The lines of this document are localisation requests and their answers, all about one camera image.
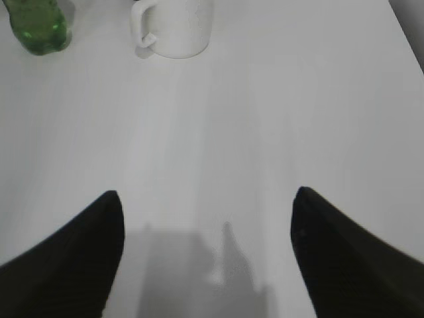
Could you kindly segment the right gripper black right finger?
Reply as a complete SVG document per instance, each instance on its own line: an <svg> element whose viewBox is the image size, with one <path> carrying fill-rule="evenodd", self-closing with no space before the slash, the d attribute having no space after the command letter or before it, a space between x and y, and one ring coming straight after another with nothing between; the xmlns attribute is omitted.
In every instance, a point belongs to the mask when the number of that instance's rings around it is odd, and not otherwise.
<svg viewBox="0 0 424 318"><path fill-rule="evenodd" d="M423 263L310 187L296 193L290 238L317 317L423 316Z"/></svg>

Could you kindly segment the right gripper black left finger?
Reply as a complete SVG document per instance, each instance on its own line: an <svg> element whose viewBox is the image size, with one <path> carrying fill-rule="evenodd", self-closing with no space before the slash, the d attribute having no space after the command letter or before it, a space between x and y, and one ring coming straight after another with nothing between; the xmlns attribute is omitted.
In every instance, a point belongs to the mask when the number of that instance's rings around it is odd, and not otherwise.
<svg viewBox="0 0 424 318"><path fill-rule="evenodd" d="M124 243L121 201L109 190L1 266L1 316L101 317Z"/></svg>

